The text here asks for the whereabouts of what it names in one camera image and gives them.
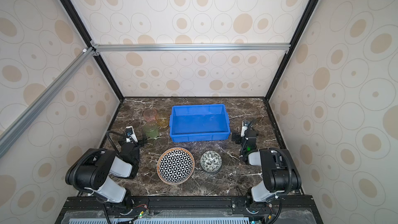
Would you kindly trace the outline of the flower pattern orange rim plate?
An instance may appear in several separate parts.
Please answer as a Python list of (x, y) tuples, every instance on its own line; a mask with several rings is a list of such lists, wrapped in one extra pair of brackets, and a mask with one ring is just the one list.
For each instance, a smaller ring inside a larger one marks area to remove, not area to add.
[(165, 151), (157, 162), (157, 174), (168, 185), (187, 181), (195, 169), (195, 160), (190, 151), (175, 147)]

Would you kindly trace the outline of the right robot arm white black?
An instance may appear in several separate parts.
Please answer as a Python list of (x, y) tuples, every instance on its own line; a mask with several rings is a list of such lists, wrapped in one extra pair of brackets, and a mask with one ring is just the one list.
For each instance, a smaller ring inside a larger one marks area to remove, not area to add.
[(246, 194), (246, 207), (253, 203), (269, 203), (302, 186), (301, 176), (286, 149), (257, 149), (257, 132), (245, 130), (232, 133), (232, 141), (241, 145), (239, 157), (251, 166), (261, 168), (262, 181), (251, 187)]

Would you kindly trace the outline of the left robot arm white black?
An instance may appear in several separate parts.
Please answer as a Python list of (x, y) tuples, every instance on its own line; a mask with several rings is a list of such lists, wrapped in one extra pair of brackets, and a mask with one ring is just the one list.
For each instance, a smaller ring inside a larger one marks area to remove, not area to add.
[(134, 207), (131, 192), (118, 185), (110, 176), (134, 179), (140, 166), (140, 148), (147, 143), (144, 134), (136, 137), (132, 127), (125, 133), (107, 131), (112, 149), (90, 148), (67, 171), (65, 182), (79, 192), (94, 196), (106, 207), (126, 214)]

